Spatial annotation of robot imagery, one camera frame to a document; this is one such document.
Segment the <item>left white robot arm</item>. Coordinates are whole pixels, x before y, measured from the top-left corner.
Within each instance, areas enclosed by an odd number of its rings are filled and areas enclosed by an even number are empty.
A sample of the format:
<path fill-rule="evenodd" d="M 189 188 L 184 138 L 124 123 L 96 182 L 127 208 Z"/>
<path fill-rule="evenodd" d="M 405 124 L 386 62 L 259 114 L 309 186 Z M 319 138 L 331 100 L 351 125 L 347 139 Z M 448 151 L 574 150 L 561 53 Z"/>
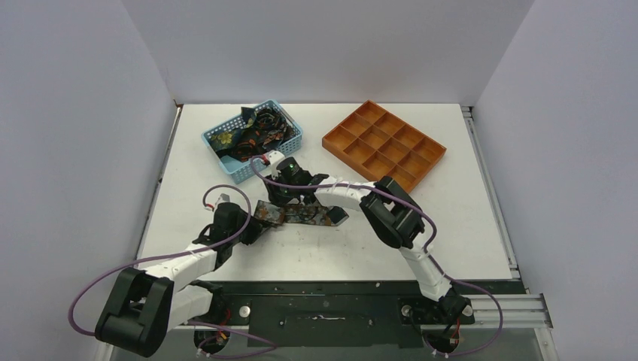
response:
<path fill-rule="evenodd" d="M 236 203 L 222 202 L 183 256 L 118 274 L 97 321 L 96 339 L 152 356 L 176 326 L 191 320 L 225 326 L 232 315 L 222 288 L 201 277 L 218 270 L 237 244 L 251 245 L 270 228 Z"/>

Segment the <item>orange wooden compartment tray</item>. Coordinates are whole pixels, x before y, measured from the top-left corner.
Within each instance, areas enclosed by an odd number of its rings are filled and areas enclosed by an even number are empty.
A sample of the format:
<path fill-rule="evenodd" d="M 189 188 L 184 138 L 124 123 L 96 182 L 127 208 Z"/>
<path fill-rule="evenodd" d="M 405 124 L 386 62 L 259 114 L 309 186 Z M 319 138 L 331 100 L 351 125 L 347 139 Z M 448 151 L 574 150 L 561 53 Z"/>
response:
<path fill-rule="evenodd" d="M 322 138 L 322 146 L 368 181 L 393 178 L 410 193 L 446 147 L 368 100 Z"/>

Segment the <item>dark tie with yellow flowers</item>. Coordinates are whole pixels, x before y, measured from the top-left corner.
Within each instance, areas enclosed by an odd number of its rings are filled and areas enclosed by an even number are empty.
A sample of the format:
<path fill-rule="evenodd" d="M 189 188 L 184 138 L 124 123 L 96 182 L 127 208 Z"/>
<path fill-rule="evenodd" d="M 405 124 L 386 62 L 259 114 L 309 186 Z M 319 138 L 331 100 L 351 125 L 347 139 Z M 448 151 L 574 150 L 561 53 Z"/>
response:
<path fill-rule="evenodd" d="M 244 130 L 235 129 L 213 134 L 208 143 L 211 149 L 219 156 L 229 156 L 240 142 Z"/>

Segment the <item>orange floral necktie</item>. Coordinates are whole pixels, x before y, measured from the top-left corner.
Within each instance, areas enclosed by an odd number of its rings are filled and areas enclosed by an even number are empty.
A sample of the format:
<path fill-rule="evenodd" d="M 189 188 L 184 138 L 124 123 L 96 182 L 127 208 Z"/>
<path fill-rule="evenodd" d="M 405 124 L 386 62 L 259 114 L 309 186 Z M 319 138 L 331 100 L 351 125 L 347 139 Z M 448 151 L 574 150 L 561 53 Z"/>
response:
<path fill-rule="evenodd" d="M 259 200 L 252 214 L 257 220 L 269 226 L 302 224 L 310 226 L 339 226 L 349 215 L 337 206 L 305 205 L 303 203 L 277 206 Z"/>

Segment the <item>black metal base plate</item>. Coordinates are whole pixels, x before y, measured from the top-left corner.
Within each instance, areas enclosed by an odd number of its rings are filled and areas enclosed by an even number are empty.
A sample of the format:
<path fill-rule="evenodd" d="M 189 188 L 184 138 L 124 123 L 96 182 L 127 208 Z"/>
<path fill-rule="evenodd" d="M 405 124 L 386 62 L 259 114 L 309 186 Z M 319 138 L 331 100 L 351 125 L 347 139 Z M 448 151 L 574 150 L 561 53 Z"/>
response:
<path fill-rule="evenodd" d="M 428 341 L 449 349 L 457 342 L 455 326 L 474 321 L 473 315 L 454 323 L 441 320 L 433 301 L 412 283 L 388 289 L 367 283 L 216 285 L 231 310 L 230 321 L 180 325 L 193 326 L 195 344 L 208 353 L 217 353 L 239 326 L 248 328 L 252 347 L 412 348 Z"/>

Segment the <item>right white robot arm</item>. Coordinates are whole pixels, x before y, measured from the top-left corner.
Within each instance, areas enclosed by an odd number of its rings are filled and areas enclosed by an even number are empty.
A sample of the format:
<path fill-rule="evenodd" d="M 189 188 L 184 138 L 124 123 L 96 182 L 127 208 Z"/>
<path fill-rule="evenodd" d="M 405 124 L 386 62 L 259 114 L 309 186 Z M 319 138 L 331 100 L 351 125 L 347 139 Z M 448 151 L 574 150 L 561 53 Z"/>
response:
<path fill-rule="evenodd" d="M 378 239 L 403 256 L 421 295 L 427 298 L 425 311 L 432 321 L 454 323 L 460 317 L 473 315 L 470 300 L 454 289 L 447 274 L 432 260 L 429 246 L 437 229 L 426 235 L 425 226 L 433 221 L 396 180 L 384 176 L 376 182 L 361 183 L 328 174 L 311 174 L 292 156 L 279 151 L 258 156 L 257 160 L 271 170 L 270 175 L 262 178 L 270 202 L 282 206 L 296 199 L 361 212 Z"/>

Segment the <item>aluminium frame rail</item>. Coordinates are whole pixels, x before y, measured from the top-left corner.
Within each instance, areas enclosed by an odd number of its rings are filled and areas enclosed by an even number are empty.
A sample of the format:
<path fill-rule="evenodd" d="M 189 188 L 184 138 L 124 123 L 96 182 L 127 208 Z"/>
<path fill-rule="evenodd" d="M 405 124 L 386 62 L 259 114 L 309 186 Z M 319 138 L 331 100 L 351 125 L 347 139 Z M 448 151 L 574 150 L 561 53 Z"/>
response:
<path fill-rule="evenodd" d="M 479 168 L 482 173 L 483 181 L 488 192 L 488 197 L 491 203 L 491 207 L 497 222 L 497 228 L 500 233 L 501 241 L 503 243 L 504 250 L 508 257 L 509 268 L 514 281 L 522 281 L 519 271 L 517 259 L 515 258 L 515 252 L 512 246 L 512 242 L 509 237 L 508 229 L 503 218 L 503 212 L 500 207 L 499 200 L 497 198 L 494 184 L 488 171 L 488 167 L 485 162 L 485 158 L 479 143 L 479 138 L 475 130 L 474 119 L 472 118 L 472 108 L 470 106 L 461 106 L 461 112 L 466 122 L 466 127 L 472 142 L 472 146 L 475 151 L 476 159 L 479 164 Z M 543 360 L 558 360 L 554 340 L 551 335 L 553 325 L 551 322 L 550 314 L 545 302 L 544 295 L 536 294 L 532 295 L 529 289 L 525 290 L 527 293 L 527 301 L 514 301 L 508 300 L 507 304 L 516 304 L 517 308 L 512 310 L 505 310 L 506 323 L 505 327 L 532 329 L 535 333 L 536 341 L 538 343 L 539 353 Z"/>

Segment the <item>light blue plastic basket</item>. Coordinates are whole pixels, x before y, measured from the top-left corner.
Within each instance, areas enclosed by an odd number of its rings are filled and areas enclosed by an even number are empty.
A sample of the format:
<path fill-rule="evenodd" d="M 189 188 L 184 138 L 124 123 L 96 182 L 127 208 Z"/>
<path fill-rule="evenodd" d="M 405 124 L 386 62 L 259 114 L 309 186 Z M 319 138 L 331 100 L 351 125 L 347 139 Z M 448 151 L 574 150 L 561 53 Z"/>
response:
<path fill-rule="evenodd" d="M 290 155 L 302 146 L 302 135 L 299 123 L 270 99 L 243 106 L 239 114 L 205 130 L 201 138 L 224 173 L 240 184 L 254 175 L 249 165 L 251 157 L 273 150 Z"/>

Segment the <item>black tie with orange swirls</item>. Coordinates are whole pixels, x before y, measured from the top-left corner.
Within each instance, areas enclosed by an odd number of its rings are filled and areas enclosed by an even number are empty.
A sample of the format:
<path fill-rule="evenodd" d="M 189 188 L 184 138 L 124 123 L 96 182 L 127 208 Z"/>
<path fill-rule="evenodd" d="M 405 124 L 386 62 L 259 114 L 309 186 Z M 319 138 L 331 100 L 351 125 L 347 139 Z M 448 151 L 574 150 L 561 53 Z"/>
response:
<path fill-rule="evenodd" d="M 242 107 L 241 120 L 245 122 L 245 126 L 237 129 L 244 130 L 242 138 L 229 155 L 239 162 L 246 162 L 253 156 L 275 150 L 295 135 L 285 117 L 272 108 L 256 110 Z"/>

